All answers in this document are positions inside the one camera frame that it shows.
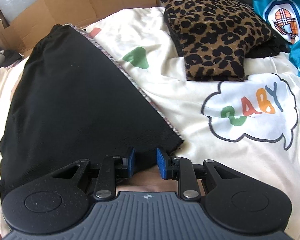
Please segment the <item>cream printed bedsheet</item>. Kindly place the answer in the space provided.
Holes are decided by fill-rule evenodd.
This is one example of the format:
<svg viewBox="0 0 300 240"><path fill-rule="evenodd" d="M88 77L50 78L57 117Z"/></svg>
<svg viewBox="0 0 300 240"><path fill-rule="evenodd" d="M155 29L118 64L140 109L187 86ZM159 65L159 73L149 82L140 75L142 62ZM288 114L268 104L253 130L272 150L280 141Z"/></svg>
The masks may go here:
<svg viewBox="0 0 300 240"><path fill-rule="evenodd" d="M0 239L300 239L300 77L285 53L246 59L240 82L187 81L161 8L122 10L85 30L184 139L173 153L159 148L203 164L202 197L178 197L158 148L156 164L119 182L110 201L90 201L89 159L8 194L0 173ZM29 57L0 70L0 142Z"/></svg>

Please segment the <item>black garment at top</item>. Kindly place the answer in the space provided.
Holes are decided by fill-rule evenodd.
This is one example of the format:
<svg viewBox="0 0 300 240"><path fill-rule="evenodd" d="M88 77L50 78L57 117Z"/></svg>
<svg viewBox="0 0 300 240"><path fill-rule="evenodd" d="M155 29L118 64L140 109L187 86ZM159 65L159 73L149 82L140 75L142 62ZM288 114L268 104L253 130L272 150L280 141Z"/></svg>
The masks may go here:
<svg viewBox="0 0 300 240"><path fill-rule="evenodd" d="M23 56L16 51L3 50L0 48L0 68L9 67L22 58Z"/></svg>

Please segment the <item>leopard print folded garment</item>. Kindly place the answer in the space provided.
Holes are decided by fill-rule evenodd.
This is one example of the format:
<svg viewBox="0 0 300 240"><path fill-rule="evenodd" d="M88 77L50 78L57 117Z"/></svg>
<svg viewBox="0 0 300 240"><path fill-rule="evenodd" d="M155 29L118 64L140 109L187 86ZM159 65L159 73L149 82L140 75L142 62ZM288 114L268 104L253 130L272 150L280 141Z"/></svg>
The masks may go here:
<svg viewBox="0 0 300 240"><path fill-rule="evenodd" d="M273 31L239 0L161 0L189 81L243 81L244 58Z"/></svg>

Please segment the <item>cardboard sheet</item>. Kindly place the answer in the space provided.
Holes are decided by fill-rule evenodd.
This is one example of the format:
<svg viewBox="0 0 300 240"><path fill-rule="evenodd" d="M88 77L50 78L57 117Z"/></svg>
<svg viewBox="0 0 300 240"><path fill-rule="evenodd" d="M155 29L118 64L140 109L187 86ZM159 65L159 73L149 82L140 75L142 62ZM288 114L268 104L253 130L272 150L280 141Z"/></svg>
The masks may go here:
<svg viewBox="0 0 300 240"><path fill-rule="evenodd" d="M121 9L158 4L158 0L37 0L0 30L0 48L26 53L56 24L83 28Z"/></svg>

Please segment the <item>black drawstring shorts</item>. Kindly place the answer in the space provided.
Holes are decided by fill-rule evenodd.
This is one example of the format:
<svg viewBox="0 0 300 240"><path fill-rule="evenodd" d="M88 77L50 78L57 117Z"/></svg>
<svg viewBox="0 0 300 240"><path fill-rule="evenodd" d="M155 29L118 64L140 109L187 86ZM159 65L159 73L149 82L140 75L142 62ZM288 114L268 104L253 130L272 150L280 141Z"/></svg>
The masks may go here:
<svg viewBox="0 0 300 240"><path fill-rule="evenodd" d="M0 142L3 194L79 159L99 167L135 148L135 172L182 139L123 71L70 25L34 47L13 95Z"/></svg>

